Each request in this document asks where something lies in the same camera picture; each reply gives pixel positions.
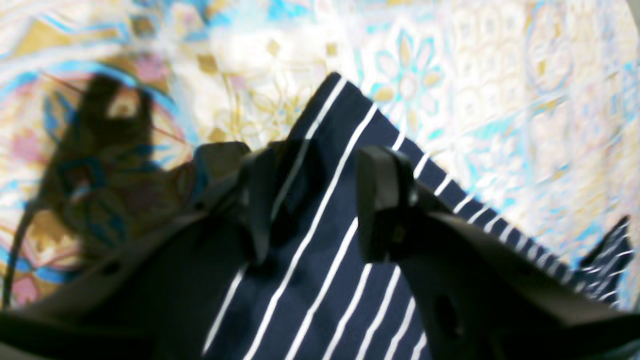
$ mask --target navy blue fabric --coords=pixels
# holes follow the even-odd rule
[[[330,94],[338,93],[326,116],[319,117]],[[435,192],[448,177],[433,161],[425,162],[422,151],[374,110],[373,103],[338,74],[329,76],[313,96],[288,139],[296,143],[308,137],[316,124],[310,145],[291,147],[278,171],[286,196],[275,220],[280,228],[273,234],[276,245],[263,267],[244,274],[205,358],[430,359],[428,341],[421,341],[424,331],[417,310],[411,309],[412,294],[399,269],[365,265],[357,232],[347,236],[356,220],[355,154],[363,146],[401,143],[399,151],[414,168],[424,164],[418,179],[429,189]],[[367,114],[374,115],[369,119]],[[355,134],[363,127],[359,136]],[[350,150],[349,142],[355,142]],[[299,156],[301,167],[296,168]],[[348,157],[338,174],[343,156]],[[288,188],[286,179],[292,179]],[[496,220],[494,210],[468,199],[454,181],[441,190],[439,197],[449,208],[459,208],[458,216],[475,219],[476,225],[540,263],[559,281],[587,296],[615,301],[611,292],[620,276],[615,273],[632,256],[626,241],[628,219],[602,240],[588,263],[570,271],[535,240],[504,219]],[[326,207],[318,217],[325,197]],[[465,199],[468,202],[459,207]]]

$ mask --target table surface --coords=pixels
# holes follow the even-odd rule
[[[626,214],[640,247],[639,39],[624,0],[4,0],[0,38],[1,261],[94,74],[153,94],[159,165],[130,149],[61,163],[102,185],[89,205],[36,214],[19,304],[92,260],[70,227],[102,254],[162,222],[188,201],[180,165],[196,146],[285,138],[331,71],[569,264]],[[125,88],[112,109],[136,104]],[[128,170],[105,170],[124,153]],[[621,308],[639,277],[636,257]]]

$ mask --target wire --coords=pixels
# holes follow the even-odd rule
[[[11,303],[11,293],[13,290],[13,278],[15,277],[15,268],[18,264],[18,258],[20,256],[20,249],[22,243],[24,243],[24,236],[27,233],[27,228],[33,220],[35,213],[40,208],[40,202],[37,200],[31,200],[27,203],[26,209],[18,229],[13,235],[13,243],[11,244],[11,251],[9,252],[9,259],[7,261],[6,274],[4,275],[4,283],[2,290],[2,308],[7,309]]]

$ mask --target floral pattern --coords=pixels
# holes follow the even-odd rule
[[[600,29],[599,48],[605,74],[616,72],[620,66],[614,3],[616,0],[596,0],[598,29]]]
[[[534,105],[529,121],[529,136],[536,144],[532,153],[535,183],[552,181],[570,166],[570,106],[561,98]]]
[[[604,113],[610,127],[611,138],[618,135],[624,124],[622,109],[622,82],[619,72],[613,72],[604,79]]]
[[[376,53],[376,66],[386,76],[384,83],[375,83],[371,89],[372,98],[383,105],[395,106],[389,109],[393,119],[407,121],[411,134],[417,134],[419,119],[434,117],[440,111],[440,103],[432,91],[442,86],[444,72],[435,65],[435,45],[433,38],[426,38],[419,44],[402,30],[397,38],[395,53]]]
[[[596,23],[596,6],[593,1],[567,1],[567,32],[575,61],[575,82],[584,84],[593,80],[593,74],[602,69],[600,38]]]
[[[541,184],[535,188],[533,200],[534,216],[539,224],[532,235],[565,260],[567,248],[572,244],[572,222],[566,199],[572,187],[572,175],[563,174],[552,186]]]
[[[614,220],[618,215],[623,216],[624,208],[621,204],[625,191],[625,169],[623,168],[627,162],[623,161],[623,144],[622,136],[615,138],[607,147],[607,214],[605,224],[615,224]]]
[[[300,69],[298,75],[310,76],[308,70]],[[253,123],[251,133],[238,140],[259,147],[287,136],[314,91],[313,85],[297,80],[287,79],[285,74],[276,76],[272,83],[261,77],[228,79],[236,94],[231,103],[244,109],[242,121]]]
[[[640,110],[639,95],[636,64],[626,63],[622,73],[622,116],[625,122],[634,120]]]
[[[521,1],[461,1],[453,8],[454,113],[462,129],[525,107],[524,5]]]
[[[132,81],[113,68],[94,69],[119,77],[124,83]],[[18,304],[50,294],[79,269],[166,220],[181,205],[180,188],[168,181],[169,177],[160,176],[161,166],[172,168],[188,161],[192,150],[180,128],[167,119],[171,109],[163,108],[162,100],[156,101],[152,109],[155,128],[150,131],[154,144],[149,145],[155,145],[155,151],[141,151],[140,144],[131,143],[115,145],[89,157],[48,164],[63,136],[73,139],[67,131],[87,79],[84,74],[53,69],[19,79],[27,81],[19,83],[22,88],[34,89],[34,83],[39,83],[45,91],[27,93],[32,104],[40,105],[41,113],[35,118],[25,113],[27,122],[13,129],[8,145],[17,171],[0,174],[0,203],[6,214],[15,214],[19,220],[24,201],[34,196],[36,181],[49,166],[56,167],[52,173],[60,177],[51,184],[66,184],[75,191],[52,185],[45,192],[42,200],[49,209],[38,212],[30,223],[22,250],[24,257],[19,259],[23,265],[17,274],[14,301]],[[131,89],[120,91],[108,116],[135,114],[139,105],[135,94]],[[88,154],[93,142],[89,135],[78,136],[73,146],[66,145],[58,151],[73,148],[77,154]],[[150,167],[148,160],[156,165]]]
[[[527,3],[526,69],[532,99],[565,89],[571,80],[565,13],[564,2]]]
[[[573,164],[573,189],[569,193],[575,241],[569,248],[573,261],[585,256],[608,229],[604,226],[604,209],[607,208],[606,158],[602,151],[583,155]]]
[[[515,205],[527,185],[522,114],[491,122],[462,138],[467,186],[499,211]]]
[[[604,113],[602,92],[597,83],[577,89],[573,97],[573,155],[582,158],[601,149],[611,138]]]

